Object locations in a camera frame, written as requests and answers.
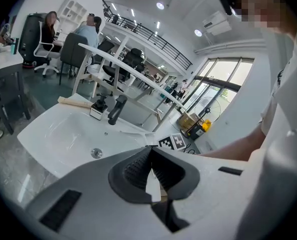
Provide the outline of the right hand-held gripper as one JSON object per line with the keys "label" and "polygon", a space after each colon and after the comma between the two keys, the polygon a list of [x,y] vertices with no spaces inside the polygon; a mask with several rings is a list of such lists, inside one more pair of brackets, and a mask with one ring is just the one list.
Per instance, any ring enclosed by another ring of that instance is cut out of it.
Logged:
{"label": "right hand-held gripper", "polygon": [[158,146],[161,148],[180,151],[186,148],[186,143],[181,133],[175,133],[163,137],[157,141]]}

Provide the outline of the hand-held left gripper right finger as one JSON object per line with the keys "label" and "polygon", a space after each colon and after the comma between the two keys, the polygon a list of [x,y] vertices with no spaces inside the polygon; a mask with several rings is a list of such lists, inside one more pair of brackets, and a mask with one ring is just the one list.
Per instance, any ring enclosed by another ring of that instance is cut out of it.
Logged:
{"label": "hand-held left gripper right finger", "polygon": [[184,200],[200,182],[199,170],[157,147],[151,149],[151,168],[170,200]]}

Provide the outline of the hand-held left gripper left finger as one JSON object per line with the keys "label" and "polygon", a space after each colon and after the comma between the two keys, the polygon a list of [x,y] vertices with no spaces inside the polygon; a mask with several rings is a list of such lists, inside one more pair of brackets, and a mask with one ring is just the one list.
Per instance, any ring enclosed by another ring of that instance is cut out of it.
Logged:
{"label": "hand-held left gripper left finger", "polygon": [[128,203],[152,202],[152,196],[146,193],[148,176],[152,169],[151,151],[151,147],[143,147],[124,152],[121,160],[108,173],[111,189]]}

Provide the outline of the person's right forearm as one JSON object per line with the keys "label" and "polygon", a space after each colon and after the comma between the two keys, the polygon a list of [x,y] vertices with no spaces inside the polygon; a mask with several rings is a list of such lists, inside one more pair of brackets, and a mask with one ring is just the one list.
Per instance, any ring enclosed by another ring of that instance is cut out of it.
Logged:
{"label": "person's right forearm", "polygon": [[256,128],[247,136],[240,138],[220,149],[213,150],[205,154],[199,154],[199,156],[247,162],[252,152],[262,146],[265,138],[266,135],[262,132],[261,124],[259,123]]}

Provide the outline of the black wheeled cart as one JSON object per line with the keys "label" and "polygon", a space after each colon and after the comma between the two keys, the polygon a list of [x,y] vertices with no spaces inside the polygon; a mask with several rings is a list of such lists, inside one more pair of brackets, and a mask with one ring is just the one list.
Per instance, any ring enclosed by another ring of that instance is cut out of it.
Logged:
{"label": "black wheeled cart", "polygon": [[185,138],[195,141],[205,132],[203,130],[203,123],[203,120],[197,122],[187,121],[183,126],[180,127],[180,133]]}

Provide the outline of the cardboard box on cart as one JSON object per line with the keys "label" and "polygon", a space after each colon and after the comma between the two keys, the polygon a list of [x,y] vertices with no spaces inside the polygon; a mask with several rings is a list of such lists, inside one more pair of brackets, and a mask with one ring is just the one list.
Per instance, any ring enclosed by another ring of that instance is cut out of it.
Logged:
{"label": "cardboard box on cart", "polygon": [[187,114],[184,112],[177,120],[177,123],[179,124],[180,129],[182,130],[189,130],[197,121],[199,117],[195,114]]}

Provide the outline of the metal basin drain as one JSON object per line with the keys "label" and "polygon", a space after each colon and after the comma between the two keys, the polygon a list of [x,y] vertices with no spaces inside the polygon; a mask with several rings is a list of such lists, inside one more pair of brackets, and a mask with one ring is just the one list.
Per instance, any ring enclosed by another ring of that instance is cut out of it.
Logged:
{"label": "metal basin drain", "polygon": [[94,159],[100,159],[103,155],[102,150],[99,148],[93,148],[90,153]]}

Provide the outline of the black floor fan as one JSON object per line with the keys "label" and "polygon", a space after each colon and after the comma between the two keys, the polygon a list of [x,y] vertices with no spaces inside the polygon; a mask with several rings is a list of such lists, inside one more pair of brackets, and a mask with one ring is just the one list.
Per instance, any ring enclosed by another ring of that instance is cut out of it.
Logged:
{"label": "black floor fan", "polygon": [[198,122],[211,126],[222,114],[222,107],[215,97],[203,97],[196,104],[194,113],[198,117]]}

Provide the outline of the black faucet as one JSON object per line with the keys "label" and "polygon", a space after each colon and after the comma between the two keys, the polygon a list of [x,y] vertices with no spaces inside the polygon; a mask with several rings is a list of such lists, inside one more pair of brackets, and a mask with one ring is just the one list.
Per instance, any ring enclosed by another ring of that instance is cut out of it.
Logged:
{"label": "black faucet", "polygon": [[111,110],[111,112],[108,114],[108,123],[110,125],[115,125],[125,104],[128,101],[128,98],[125,95],[120,95],[116,100],[114,108]]}

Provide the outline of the white soap dispenser black pump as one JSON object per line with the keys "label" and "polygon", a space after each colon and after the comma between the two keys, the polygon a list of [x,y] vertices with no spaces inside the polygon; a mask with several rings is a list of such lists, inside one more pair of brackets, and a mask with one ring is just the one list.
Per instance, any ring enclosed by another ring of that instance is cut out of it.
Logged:
{"label": "white soap dispenser black pump", "polygon": [[98,93],[97,96],[99,97],[99,99],[90,107],[89,115],[100,121],[104,113],[108,109],[108,106],[105,102],[107,95],[103,93]]}

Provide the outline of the white basin wooden table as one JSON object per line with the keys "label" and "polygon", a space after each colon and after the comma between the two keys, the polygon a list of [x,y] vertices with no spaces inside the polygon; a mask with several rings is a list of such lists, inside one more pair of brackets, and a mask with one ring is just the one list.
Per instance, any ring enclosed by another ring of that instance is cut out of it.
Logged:
{"label": "white basin wooden table", "polygon": [[[110,125],[106,116],[97,120],[87,108],[61,103],[34,119],[17,138],[24,149],[58,179],[85,163],[158,143],[154,132],[123,119]],[[102,150],[101,158],[91,156],[94,148]]]}

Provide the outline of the black balcony railing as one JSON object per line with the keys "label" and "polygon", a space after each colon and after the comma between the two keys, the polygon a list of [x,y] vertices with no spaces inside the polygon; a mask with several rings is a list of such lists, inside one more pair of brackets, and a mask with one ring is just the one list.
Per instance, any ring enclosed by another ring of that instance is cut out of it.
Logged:
{"label": "black balcony railing", "polygon": [[160,50],[165,52],[168,56],[170,56],[185,71],[192,65],[191,61],[186,56],[184,56],[178,49],[176,49],[164,38],[159,36],[157,32],[151,31],[140,23],[136,23],[128,18],[114,14],[111,10],[111,7],[104,0],[102,0],[102,6],[104,18],[107,22],[129,30],[152,43]]}

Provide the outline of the black office chair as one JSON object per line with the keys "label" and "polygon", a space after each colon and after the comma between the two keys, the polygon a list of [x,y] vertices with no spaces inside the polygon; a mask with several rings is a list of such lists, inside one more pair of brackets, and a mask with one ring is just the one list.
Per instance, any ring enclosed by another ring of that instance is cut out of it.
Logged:
{"label": "black office chair", "polygon": [[[141,50],[137,48],[132,48],[130,51],[128,51],[123,58],[122,62],[128,65],[129,67],[135,69],[140,63],[142,63],[143,58],[141,57]],[[119,65],[114,65],[114,67],[109,66],[109,65],[104,65],[103,71],[109,75],[109,79],[104,79],[107,83],[112,83],[114,82],[115,79],[115,71],[119,67],[119,75],[118,75],[118,81],[119,82],[125,82],[131,77],[131,73],[125,70],[124,68],[120,67]]]}

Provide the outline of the glass entrance doors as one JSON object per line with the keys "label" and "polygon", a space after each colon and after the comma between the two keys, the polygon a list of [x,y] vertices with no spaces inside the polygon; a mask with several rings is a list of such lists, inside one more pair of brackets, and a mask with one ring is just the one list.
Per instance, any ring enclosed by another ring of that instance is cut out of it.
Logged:
{"label": "glass entrance doors", "polygon": [[221,115],[233,101],[254,63],[248,57],[218,57],[206,63],[187,86],[184,111],[201,115],[205,107],[211,116]]}

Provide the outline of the beige wooden bar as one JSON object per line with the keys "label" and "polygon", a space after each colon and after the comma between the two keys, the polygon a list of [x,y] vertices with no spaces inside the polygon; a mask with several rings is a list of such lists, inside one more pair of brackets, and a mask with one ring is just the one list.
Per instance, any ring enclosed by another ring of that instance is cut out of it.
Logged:
{"label": "beige wooden bar", "polygon": [[76,106],[76,107],[81,107],[81,108],[88,108],[88,109],[90,109],[93,105],[89,101],[79,101],[79,100],[74,100],[71,98],[64,98],[62,96],[60,96],[57,101],[59,104],[65,104],[65,105]]}

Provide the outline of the white curved table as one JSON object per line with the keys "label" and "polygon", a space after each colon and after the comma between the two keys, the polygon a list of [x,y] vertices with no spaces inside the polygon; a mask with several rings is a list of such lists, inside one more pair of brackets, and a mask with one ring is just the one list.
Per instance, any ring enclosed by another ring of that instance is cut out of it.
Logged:
{"label": "white curved table", "polygon": [[[159,129],[159,127],[163,124],[163,122],[168,119],[169,114],[173,111],[173,109],[175,107],[180,107],[182,108],[184,105],[178,101],[175,97],[173,97],[170,93],[168,93],[167,91],[165,91],[163,88],[161,88],[160,86],[158,86],[156,83],[154,83],[152,80],[148,79],[147,77],[145,77],[144,75],[142,75],[141,73],[139,73],[138,71],[136,71],[135,69],[131,68],[129,65],[127,65],[126,63],[122,62],[121,60],[117,59],[116,57],[100,50],[97,48],[94,48],[92,46],[83,44],[83,43],[79,43],[78,44],[81,48],[85,49],[86,53],[85,53],[85,57],[82,61],[82,64],[78,70],[76,79],[75,79],[75,83],[73,86],[73,90],[72,90],[72,94],[74,95],[77,90],[78,90],[78,86],[81,80],[85,80],[87,78],[91,78],[95,83],[99,84],[100,86],[106,88],[107,90],[109,90],[110,92],[112,92],[113,95],[124,95],[125,93],[122,92],[121,90],[118,89],[118,77],[119,77],[119,72],[120,69],[124,69],[127,72],[129,72],[131,75],[139,78],[140,80],[142,80],[144,83],[146,83],[149,88],[147,90],[145,90],[143,93],[141,93],[140,95],[138,95],[135,98],[130,97],[129,95],[127,95],[127,99],[129,102],[131,102],[132,104],[136,105],[137,107],[145,110],[147,113],[154,115],[158,121],[158,124],[156,125],[156,127],[153,129],[154,131],[157,131]],[[104,80],[100,79],[96,74],[85,74],[85,69],[87,67],[87,61],[90,58],[90,56],[95,53],[96,55],[99,55],[103,58],[103,62],[105,61],[109,61],[112,62],[113,64],[116,65],[116,69],[115,69],[115,73],[114,73],[114,81],[113,81],[113,85],[108,84],[107,82],[105,82]],[[149,92],[151,90],[156,90],[157,92],[164,94],[164,96],[168,99],[170,99],[172,101],[172,106],[171,108],[169,108],[169,110],[166,112],[164,117],[161,117],[159,112],[158,112],[158,108],[155,109],[151,109],[147,106],[145,106],[144,104],[142,104],[140,102],[140,99],[143,98],[144,96],[148,95]]]}

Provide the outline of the person's white shirt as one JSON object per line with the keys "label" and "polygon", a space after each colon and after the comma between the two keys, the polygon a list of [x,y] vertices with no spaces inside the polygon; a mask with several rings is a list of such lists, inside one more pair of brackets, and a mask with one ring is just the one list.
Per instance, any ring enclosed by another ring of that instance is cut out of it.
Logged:
{"label": "person's white shirt", "polygon": [[278,76],[264,112],[265,141],[250,180],[251,199],[236,240],[289,240],[297,234],[297,32],[293,55]]}

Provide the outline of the white air conditioner unit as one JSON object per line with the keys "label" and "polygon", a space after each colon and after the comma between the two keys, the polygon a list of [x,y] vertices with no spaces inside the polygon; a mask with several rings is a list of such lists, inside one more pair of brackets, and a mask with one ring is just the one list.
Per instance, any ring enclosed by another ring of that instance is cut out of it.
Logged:
{"label": "white air conditioner unit", "polygon": [[227,17],[220,11],[216,11],[211,16],[206,18],[202,24],[206,31],[213,36],[217,36],[232,30]]}

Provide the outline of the grey padded chair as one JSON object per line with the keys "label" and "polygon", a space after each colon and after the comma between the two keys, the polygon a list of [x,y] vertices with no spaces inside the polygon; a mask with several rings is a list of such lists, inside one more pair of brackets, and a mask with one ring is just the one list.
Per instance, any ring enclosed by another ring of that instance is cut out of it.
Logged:
{"label": "grey padded chair", "polygon": [[88,40],[86,37],[71,32],[65,39],[62,51],[60,54],[61,68],[59,73],[59,85],[62,82],[62,74],[64,65],[69,65],[69,74],[72,68],[79,68],[86,56],[86,50],[79,45],[79,43],[87,45]]}

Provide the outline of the white swivel chair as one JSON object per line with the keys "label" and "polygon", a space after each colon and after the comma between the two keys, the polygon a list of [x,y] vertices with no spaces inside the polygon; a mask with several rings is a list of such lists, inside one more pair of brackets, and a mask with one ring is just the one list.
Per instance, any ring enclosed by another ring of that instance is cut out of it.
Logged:
{"label": "white swivel chair", "polygon": [[[52,52],[52,49],[55,46],[53,43],[42,42],[42,26],[43,26],[43,22],[40,21],[39,22],[39,42],[33,52],[33,55],[37,58],[46,59],[46,63],[44,63],[40,66],[36,66],[34,68],[34,73],[36,73],[37,70],[43,69],[42,76],[45,78],[48,70],[52,70],[52,71],[56,72],[57,75],[60,74],[57,67],[55,65],[51,65],[50,62],[52,59],[59,59],[61,54],[59,52]],[[51,49],[45,50],[43,45],[51,46]]]}

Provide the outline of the white shelf cabinet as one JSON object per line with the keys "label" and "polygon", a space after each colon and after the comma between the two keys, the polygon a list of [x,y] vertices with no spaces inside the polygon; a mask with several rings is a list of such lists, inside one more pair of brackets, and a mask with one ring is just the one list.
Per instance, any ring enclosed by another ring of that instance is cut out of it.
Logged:
{"label": "white shelf cabinet", "polygon": [[69,23],[78,26],[87,19],[87,9],[76,0],[64,0],[57,11],[57,17],[61,25]]}

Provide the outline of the tall black machine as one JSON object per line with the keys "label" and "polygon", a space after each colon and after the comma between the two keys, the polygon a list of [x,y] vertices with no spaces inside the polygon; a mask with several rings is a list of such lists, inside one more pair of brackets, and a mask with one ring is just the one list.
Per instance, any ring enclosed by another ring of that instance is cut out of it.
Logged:
{"label": "tall black machine", "polygon": [[19,40],[18,51],[23,58],[23,67],[32,69],[46,63],[43,57],[34,56],[40,40],[40,22],[45,21],[47,13],[30,13],[25,20]]}

